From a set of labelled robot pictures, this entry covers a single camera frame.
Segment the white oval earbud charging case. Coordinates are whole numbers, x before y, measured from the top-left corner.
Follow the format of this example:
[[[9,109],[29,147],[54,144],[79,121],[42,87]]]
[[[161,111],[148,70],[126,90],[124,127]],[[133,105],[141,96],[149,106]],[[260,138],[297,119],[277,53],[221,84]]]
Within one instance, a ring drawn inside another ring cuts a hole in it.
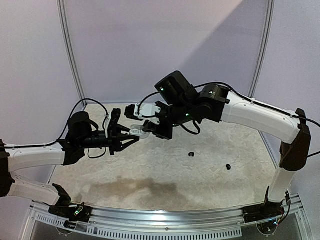
[[[143,130],[143,126],[138,124],[133,124],[130,126],[129,134],[131,136],[139,137],[140,139],[143,139],[143,140],[147,139],[150,136],[150,133],[145,132]]]

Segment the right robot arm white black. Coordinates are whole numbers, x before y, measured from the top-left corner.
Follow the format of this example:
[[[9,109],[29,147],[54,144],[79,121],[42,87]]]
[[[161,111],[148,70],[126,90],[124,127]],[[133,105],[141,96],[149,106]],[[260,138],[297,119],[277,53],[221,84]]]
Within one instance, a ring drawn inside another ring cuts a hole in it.
[[[170,140],[173,128],[192,122],[197,127],[203,120],[245,126],[267,133],[281,141],[280,161],[264,202],[242,209],[246,223],[276,218],[280,224],[289,210],[288,188],[296,172],[307,163],[311,145],[308,120],[302,109],[287,111],[238,93],[224,82],[204,83],[201,91],[190,84],[181,72],[167,75],[156,85],[163,102],[142,101],[134,114],[145,120],[143,129],[158,138]]]

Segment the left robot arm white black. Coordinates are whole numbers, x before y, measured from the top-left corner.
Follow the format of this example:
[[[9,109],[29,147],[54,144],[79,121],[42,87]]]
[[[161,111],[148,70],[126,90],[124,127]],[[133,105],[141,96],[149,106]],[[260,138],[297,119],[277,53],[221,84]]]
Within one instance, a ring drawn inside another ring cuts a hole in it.
[[[0,144],[0,196],[20,197],[49,206],[49,213],[70,222],[89,222],[92,207],[73,203],[69,194],[58,184],[31,181],[18,175],[18,170],[39,166],[69,166],[85,156],[86,149],[105,148],[110,155],[121,152],[139,141],[140,130],[118,123],[121,110],[115,108],[107,117],[105,130],[90,119],[87,112],[75,113],[68,121],[65,139],[52,145]]]

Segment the aluminium front rail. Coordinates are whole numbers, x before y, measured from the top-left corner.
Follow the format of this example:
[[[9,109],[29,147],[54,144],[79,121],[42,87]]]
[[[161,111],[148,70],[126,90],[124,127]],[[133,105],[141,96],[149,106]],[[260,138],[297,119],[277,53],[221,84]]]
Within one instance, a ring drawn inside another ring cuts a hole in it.
[[[69,222],[32,203],[23,240],[311,240],[299,195],[291,195],[286,219],[245,222],[241,206],[197,211],[147,211],[94,207],[88,222]]]

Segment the right aluminium wall post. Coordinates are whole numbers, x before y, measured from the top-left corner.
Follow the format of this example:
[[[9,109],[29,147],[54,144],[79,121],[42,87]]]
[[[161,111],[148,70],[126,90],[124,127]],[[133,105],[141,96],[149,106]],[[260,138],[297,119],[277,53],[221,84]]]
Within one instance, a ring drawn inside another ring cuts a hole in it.
[[[253,98],[256,92],[256,88],[258,85],[259,77],[263,68],[264,59],[266,56],[268,41],[270,37],[270,31],[272,26],[272,20],[273,20],[273,14],[274,14],[274,8],[275,8],[275,1],[274,0],[268,0],[267,1],[267,8],[265,11],[265,18],[263,23],[263,29],[262,29],[262,35],[261,35],[261,41],[259,46],[259,52],[258,52],[258,59],[257,63],[254,69],[254,75],[253,79],[248,91],[248,96],[250,98]]]

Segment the aluminium wall post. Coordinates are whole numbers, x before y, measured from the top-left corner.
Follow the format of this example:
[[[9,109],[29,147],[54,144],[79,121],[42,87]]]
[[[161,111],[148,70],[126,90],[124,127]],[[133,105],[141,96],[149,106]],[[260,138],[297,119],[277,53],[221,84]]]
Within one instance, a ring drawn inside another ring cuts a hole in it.
[[[267,1],[267,8],[265,11],[265,18],[263,23],[263,29],[262,29],[262,35],[261,35],[261,41],[259,46],[259,52],[258,52],[258,59],[257,63],[254,69],[254,75],[253,79],[248,91],[248,96],[250,98],[253,98],[256,92],[256,88],[258,85],[259,77],[263,68],[264,59],[266,56],[268,41],[270,37],[270,31],[272,26],[272,20],[273,20],[273,14],[274,14],[274,8],[275,8],[275,1],[274,0],[268,0]]]
[[[85,96],[83,84],[81,82],[77,61],[76,61],[75,53],[73,49],[73,44],[71,40],[70,28],[69,28],[68,17],[67,17],[66,1],[57,0],[57,7],[58,7],[60,25],[61,25],[64,44],[65,44],[66,54],[69,61],[69,66],[70,66],[71,74],[75,84],[75,88],[79,98],[81,100],[84,100],[86,96]]]

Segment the left aluminium wall post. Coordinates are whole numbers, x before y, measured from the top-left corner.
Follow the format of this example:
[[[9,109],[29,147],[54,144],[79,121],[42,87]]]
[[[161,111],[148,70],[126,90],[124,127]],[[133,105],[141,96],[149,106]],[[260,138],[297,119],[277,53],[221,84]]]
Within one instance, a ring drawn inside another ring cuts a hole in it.
[[[69,28],[68,17],[67,17],[66,1],[57,0],[57,7],[58,7],[60,25],[61,25],[64,44],[65,44],[66,54],[69,61],[69,66],[70,66],[71,74],[75,84],[75,88],[79,98],[81,100],[84,100],[86,96],[85,96],[83,84],[81,82],[77,61],[76,61],[75,53],[73,49],[73,44],[71,40],[70,28]]]

